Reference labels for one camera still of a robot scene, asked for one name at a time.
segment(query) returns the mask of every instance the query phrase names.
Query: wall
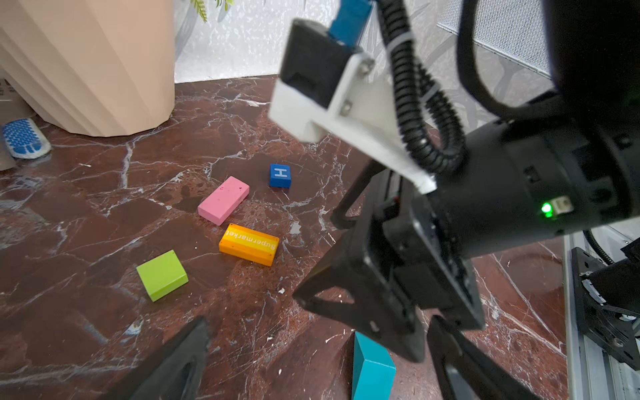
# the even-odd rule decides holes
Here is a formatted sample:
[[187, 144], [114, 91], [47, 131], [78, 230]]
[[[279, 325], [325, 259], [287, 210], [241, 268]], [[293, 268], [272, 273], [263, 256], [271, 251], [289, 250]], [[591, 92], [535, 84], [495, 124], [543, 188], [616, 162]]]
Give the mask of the wall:
[[[176, 7], [188, 0], [174, 0]], [[439, 81], [469, 131], [493, 117], [470, 98], [458, 81], [456, 35], [436, 26], [449, 0], [405, 0], [417, 53]], [[176, 61], [176, 82], [276, 74], [280, 69], [289, 25], [295, 17], [329, 25], [339, 0], [236, 0], [224, 18], [209, 2], [209, 22], [196, 21], [193, 33]], [[384, 46], [375, 19], [367, 25], [362, 47], [376, 58], [376, 73], [386, 67]], [[552, 87], [533, 71], [486, 49], [476, 47], [476, 62], [485, 85], [499, 100], [518, 105]]]
[[[188, 0], [174, 0], [182, 20]], [[338, 0], [236, 0], [225, 13], [207, 2], [208, 22], [197, 19], [191, 37], [175, 63], [175, 81], [276, 74], [293, 18], [329, 25]]]

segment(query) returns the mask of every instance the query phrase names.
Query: black cylindrical motor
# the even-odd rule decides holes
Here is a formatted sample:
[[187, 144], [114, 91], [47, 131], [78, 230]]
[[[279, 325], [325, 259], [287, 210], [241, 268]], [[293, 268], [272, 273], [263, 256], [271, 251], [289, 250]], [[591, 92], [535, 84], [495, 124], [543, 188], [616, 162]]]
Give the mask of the black cylindrical motor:
[[[638, 213], [640, 133], [631, 127], [498, 121], [469, 134], [467, 147], [467, 162], [438, 176], [428, 195], [444, 237], [465, 258]], [[563, 206], [549, 212], [558, 199]]]
[[572, 111], [640, 121], [640, 2], [543, 0], [551, 76]]

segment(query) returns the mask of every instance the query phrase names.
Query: marble floor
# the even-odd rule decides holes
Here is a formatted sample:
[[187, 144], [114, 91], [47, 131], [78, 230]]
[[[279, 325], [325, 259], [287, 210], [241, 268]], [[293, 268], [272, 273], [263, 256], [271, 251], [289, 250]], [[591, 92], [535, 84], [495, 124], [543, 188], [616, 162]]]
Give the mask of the marble floor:
[[[96, 398], [198, 315], [212, 335], [199, 399], [350, 398], [351, 330], [291, 293], [340, 237], [328, 213], [367, 158], [270, 122], [273, 84], [178, 84], [169, 121], [129, 137], [37, 121], [52, 152], [0, 173], [0, 398]], [[268, 186], [271, 163], [291, 166], [291, 189]], [[227, 223], [281, 238], [271, 268], [221, 254], [227, 224], [196, 212], [229, 175], [251, 191]], [[136, 266], [171, 249], [189, 283], [153, 303]], [[561, 254], [553, 240], [475, 259], [488, 327], [467, 333], [553, 400], [568, 397]], [[391, 399], [441, 398], [429, 361], [392, 356]]]

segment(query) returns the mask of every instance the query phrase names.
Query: leaf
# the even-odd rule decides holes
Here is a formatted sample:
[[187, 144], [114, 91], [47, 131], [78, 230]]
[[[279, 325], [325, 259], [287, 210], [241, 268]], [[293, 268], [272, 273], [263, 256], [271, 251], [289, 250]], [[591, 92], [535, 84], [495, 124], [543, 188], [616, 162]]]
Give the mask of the leaf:
[[198, 15], [204, 22], [207, 22], [207, 8], [204, 5], [204, 0], [190, 0], [193, 7], [198, 12]]

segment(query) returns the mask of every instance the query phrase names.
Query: screw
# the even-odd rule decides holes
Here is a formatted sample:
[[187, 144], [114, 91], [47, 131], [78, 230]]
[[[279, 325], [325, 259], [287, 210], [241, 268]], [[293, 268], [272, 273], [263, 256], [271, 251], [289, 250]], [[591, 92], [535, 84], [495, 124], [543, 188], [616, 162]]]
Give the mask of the screw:
[[353, 103], [351, 103], [348, 100], [345, 101], [344, 104], [342, 105], [342, 108], [340, 109], [340, 115], [342, 116], [349, 115], [349, 112], [351, 111], [351, 107], [353, 107]]
[[358, 72], [363, 76], [369, 75], [371, 71], [373, 71], [373, 60], [365, 60], [358, 67]]

